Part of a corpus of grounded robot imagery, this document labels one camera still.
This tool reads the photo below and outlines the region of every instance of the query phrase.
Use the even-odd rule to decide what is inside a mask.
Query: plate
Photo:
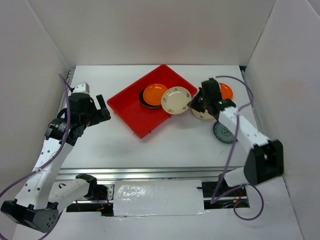
[[[222,99],[232,99],[234,96],[234,92],[232,91],[231,87],[227,84],[220,82],[220,92],[222,94]]]
[[[146,108],[148,108],[148,109],[157,109],[157,108],[159,108],[161,106],[161,104],[157,105],[157,106],[153,106],[153,105],[150,105],[150,104],[146,103],[146,101],[144,100],[144,91],[145,91],[145,88],[142,89],[142,91],[139,94],[139,100],[140,100],[141,104],[143,106],[145,106]]]
[[[205,112],[199,112],[199,111],[196,111],[194,109],[191,108],[191,111],[193,113],[193,115],[195,115],[198,119],[201,119],[201,120],[212,120],[214,119],[213,116],[211,116],[207,110],[205,110]]]
[[[181,86],[168,89],[162,96],[161,105],[163,110],[169,114],[182,114],[187,109],[187,104],[191,101],[190,92]]]
[[[151,84],[143,91],[143,99],[149,105],[161,105],[161,98],[167,90],[168,88],[165,85],[159,83]]]
[[[234,142],[234,135],[232,132],[222,123],[216,121],[213,125],[213,133],[217,139],[225,144],[232,144]]]

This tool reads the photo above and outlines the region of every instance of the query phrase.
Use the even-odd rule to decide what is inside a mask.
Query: wire
[[[73,92],[73,88],[67,83],[67,81],[65,80],[65,78],[59,73],[59,78],[63,78],[63,82],[66,85],[66,87],[70,90],[70,92]]]
[[[105,199],[106,199],[107,205],[108,205],[108,206],[111,206],[111,204],[110,204],[110,202],[109,202],[109,199],[108,199],[108,193],[106,193]]]
[[[65,97],[65,102],[66,102],[66,112],[67,112],[67,115],[66,115],[66,127],[65,127],[65,132],[64,132],[64,135],[62,137],[62,141],[61,141],[61,145],[58,149],[58,151],[52,156],[52,158],[47,161],[45,164],[43,164],[42,166],[39,167],[39,169],[44,169],[46,166],[48,166],[49,164],[51,164],[55,159],[56,157],[60,154],[60,152],[62,151],[66,141],[67,141],[67,138],[68,138],[68,133],[69,133],[69,130],[70,130],[70,115],[71,115],[71,110],[70,110],[70,102],[69,102],[69,98],[68,98],[68,90],[67,90],[67,85],[66,85],[66,80],[64,79],[64,77],[59,74],[59,77],[60,77],[60,81],[63,85],[63,91],[64,91],[64,97]],[[9,186],[7,186],[1,193],[0,193],[0,198],[9,190],[11,189],[12,187],[14,187],[15,185],[21,183],[22,181],[30,178],[31,176],[35,175],[37,173],[37,171],[32,171],[30,173],[28,173],[27,175],[21,177],[20,179],[18,179],[17,181],[11,183]],[[0,239],[2,240],[8,240],[5,236],[3,236],[1,233],[0,233]]]
[[[76,205],[76,208],[78,209],[78,212],[81,212],[80,206],[77,200],[75,200],[75,205]]]
[[[250,102],[247,103],[247,104],[242,105],[241,107],[239,107],[237,113],[239,113],[243,108],[248,107],[248,106],[250,106],[250,105],[253,105],[253,102],[254,102],[254,94],[253,94],[253,92],[251,91],[251,89],[249,88],[249,86],[247,86],[247,85],[246,85],[243,81],[241,81],[239,78],[236,78],[236,77],[234,77],[234,76],[228,76],[228,75],[220,75],[220,76],[216,76],[216,78],[230,78],[230,79],[234,79],[234,80],[238,81],[239,83],[241,83],[242,85],[244,85],[245,88],[247,89],[247,91],[249,92],[249,101],[250,101]],[[222,176],[221,176],[221,177],[219,178],[219,180],[218,180],[218,183],[217,183],[217,185],[216,185],[216,187],[215,187],[215,189],[214,189],[214,192],[213,192],[213,195],[212,195],[212,198],[211,198],[210,203],[211,203],[211,204],[214,204],[218,199],[224,197],[225,195],[227,195],[227,194],[229,194],[229,193],[232,193],[232,192],[235,191],[235,190],[239,190],[239,189],[241,189],[241,188],[243,188],[243,187],[245,187],[245,186],[251,186],[251,187],[253,187],[253,188],[257,191],[257,193],[259,194],[259,196],[260,196],[260,198],[261,198],[261,209],[260,209],[259,213],[258,213],[256,216],[251,217],[251,218],[245,218],[245,217],[240,216],[240,215],[236,212],[236,207],[237,207],[237,205],[238,205],[239,203],[245,201],[245,199],[242,199],[242,200],[237,201],[236,204],[233,206],[234,214],[235,214],[238,218],[240,218],[240,219],[242,219],[242,220],[245,220],[245,221],[251,221],[251,220],[255,220],[255,219],[257,219],[258,217],[260,217],[260,215],[262,214],[262,212],[263,212],[263,210],[264,210],[264,206],[265,206],[264,198],[263,198],[261,192],[257,189],[256,186],[254,186],[254,185],[252,185],[252,184],[242,184],[242,185],[236,186],[236,187],[234,187],[234,188],[232,188],[232,189],[224,192],[224,193],[221,194],[220,196],[216,197],[216,194],[217,194],[217,192],[218,192],[218,190],[219,190],[219,188],[220,188],[220,186],[221,186],[221,184],[222,184],[222,181],[223,181],[223,179],[224,179],[224,177],[225,177],[225,174],[226,174],[226,172],[228,171],[228,167],[229,167],[229,164],[230,164],[232,155],[233,155],[234,150],[235,150],[235,146],[236,146],[236,142],[237,142],[237,136],[238,136],[238,132],[239,132],[239,126],[240,126],[239,123],[240,123],[239,114],[237,114],[237,115],[236,115],[236,127],[235,127],[235,134],[234,134],[234,138],[233,138],[233,143],[232,143],[232,145],[231,145],[231,149],[230,149],[228,158],[227,158],[227,160],[226,160],[226,163],[225,163],[225,166],[224,166],[224,169],[223,169]]]

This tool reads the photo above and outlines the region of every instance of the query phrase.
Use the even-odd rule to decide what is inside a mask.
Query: white table surface
[[[265,207],[253,221],[237,218],[232,209],[211,209],[204,214],[178,216],[105,217],[99,212],[64,212],[46,240],[303,240],[282,177],[258,186]],[[237,209],[253,217],[260,198],[247,188],[251,208]],[[35,240],[43,233],[18,225],[14,240]]]
[[[157,65],[100,65],[77,66],[72,86],[82,82],[90,85],[95,99],[102,94],[105,101],[137,81]],[[170,65],[175,72],[196,88],[209,77],[230,75],[242,80],[239,66]],[[233,90],[237,106],[249,102],[245,87],[239,82],[220,78]],[[223,167],[231,145],[220,142],[213,135],[214,120],[200,120],[190,110],[173,115],[146,137],[140,139],[114,114],[111,120],[88,127],[66,158],[62,168],[172,168],[172,167]],[[243,115],[256,126],[250,107]],[[245,150],[237,143],[231,166],[243,166]]]

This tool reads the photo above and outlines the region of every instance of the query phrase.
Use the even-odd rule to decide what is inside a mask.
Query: floral pattern plate
[[[190,92],[181,86],[175,86],[168,89],[162,96],[162,108],[169,114],[176,115],[184,113],[189,107],[187,104],[191,101]]]

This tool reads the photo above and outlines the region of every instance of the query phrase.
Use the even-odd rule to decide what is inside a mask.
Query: red tray
[[[141,139],[170,117],[162,107],[150,109],[141,104],[139,93],[151,84],[163,84],[168,89],[183,87],[188,89],[192,96],[197,93],[194,86],[163,64],[110,98],[107,101],[110,108]]]

